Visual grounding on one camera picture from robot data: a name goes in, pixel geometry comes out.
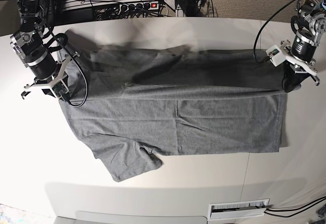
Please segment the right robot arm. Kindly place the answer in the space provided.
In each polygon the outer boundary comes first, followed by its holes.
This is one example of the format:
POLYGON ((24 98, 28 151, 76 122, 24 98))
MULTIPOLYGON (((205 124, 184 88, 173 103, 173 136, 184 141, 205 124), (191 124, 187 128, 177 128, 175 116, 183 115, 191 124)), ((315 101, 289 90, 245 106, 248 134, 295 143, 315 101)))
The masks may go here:
POLYGON ((21 97, 41 90, 59 100, 70 101, 68 75, 65 69, 74 57, 69 52, 56 61, 52 54, 64 50, 66 34, 53 34, 49 22, 52 18, 52 0, 18 0, 20 28, 11 37, 11 47, 25 67, 34 74, 34 82, 24 86, 21 97))

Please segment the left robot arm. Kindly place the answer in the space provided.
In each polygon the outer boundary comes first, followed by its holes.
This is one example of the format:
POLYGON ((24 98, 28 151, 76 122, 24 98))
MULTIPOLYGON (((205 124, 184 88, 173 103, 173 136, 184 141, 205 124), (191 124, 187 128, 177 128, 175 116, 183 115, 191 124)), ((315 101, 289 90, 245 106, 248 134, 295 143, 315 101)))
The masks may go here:
POLYGON ((293 42, 281 42, 281 49, 293 58, 293 62, 283 62, 282 88, 286 93, 293 91, 308 77, 319 85, 317 75, 308 73, 299 62, 316 71, 313 68, 316 63, 314 55, 325 34, 325 0, 298 0, 297 15, 292 17, 290 24, 295 38, 293 42))

